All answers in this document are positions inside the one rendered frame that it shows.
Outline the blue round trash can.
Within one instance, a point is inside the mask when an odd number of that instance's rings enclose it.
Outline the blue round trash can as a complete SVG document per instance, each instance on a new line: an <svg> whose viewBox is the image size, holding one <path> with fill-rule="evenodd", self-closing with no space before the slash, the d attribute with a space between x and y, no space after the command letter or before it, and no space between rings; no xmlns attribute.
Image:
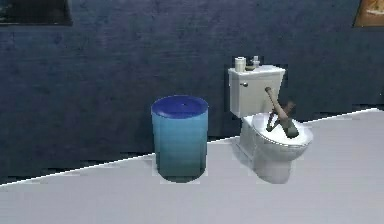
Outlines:
<svg viewBox="0 0 384 224"><path fill-rule="evenodd" d="M173 95L151 105L156 168L166 180L187 183L206 169L208 103Z"/></svg>

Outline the dark framed wall picture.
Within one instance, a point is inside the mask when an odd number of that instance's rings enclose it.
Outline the dark framed wall picture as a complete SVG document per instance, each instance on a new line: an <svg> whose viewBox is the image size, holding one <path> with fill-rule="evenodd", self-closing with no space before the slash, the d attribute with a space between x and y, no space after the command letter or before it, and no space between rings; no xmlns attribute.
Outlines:
<svg viewBox="0 0 384 224"><path fill-rule="evenodd" d="M71 26L69 0L0 0L0 26Z"/></svg>

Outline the orange framed wall picture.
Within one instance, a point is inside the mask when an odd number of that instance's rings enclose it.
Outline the orange framed wall picture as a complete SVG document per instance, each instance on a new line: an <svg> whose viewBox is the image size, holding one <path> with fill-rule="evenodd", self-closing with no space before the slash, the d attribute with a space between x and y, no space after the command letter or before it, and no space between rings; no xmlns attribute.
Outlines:
<svg viewBox="0 0 384 224"><path fill-rule="evenodd" d="M360 0L354 27L384 27L384 0Z"/></svg>

